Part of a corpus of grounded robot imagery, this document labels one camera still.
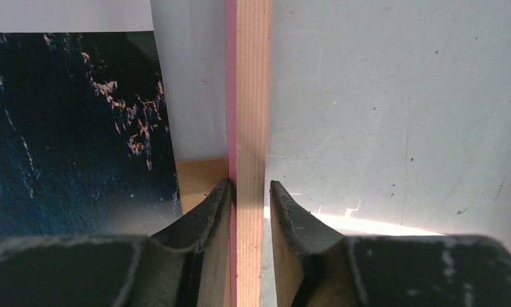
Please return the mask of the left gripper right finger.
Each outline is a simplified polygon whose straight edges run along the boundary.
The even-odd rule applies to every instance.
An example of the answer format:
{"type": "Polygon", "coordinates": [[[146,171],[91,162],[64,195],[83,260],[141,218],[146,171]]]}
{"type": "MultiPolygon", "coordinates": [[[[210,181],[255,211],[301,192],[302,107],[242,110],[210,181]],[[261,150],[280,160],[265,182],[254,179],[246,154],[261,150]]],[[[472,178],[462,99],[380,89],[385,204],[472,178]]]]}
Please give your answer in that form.
{"type": "Polygon", "coordinates": [[[270,183],[278,306],[511,306],[511,254],[481,235],[343,235],[270,183]]]}

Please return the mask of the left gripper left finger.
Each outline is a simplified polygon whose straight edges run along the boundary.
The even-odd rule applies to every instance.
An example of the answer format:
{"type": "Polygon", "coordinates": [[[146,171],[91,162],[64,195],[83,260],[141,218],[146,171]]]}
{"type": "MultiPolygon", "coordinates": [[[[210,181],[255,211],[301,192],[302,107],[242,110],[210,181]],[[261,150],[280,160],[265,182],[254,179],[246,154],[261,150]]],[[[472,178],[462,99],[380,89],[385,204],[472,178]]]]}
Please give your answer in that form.
{"type": "Polygon", "coordinates": [[[222,306],[232,183],[145,235],[0,238],[0,306],[222,306]]]}

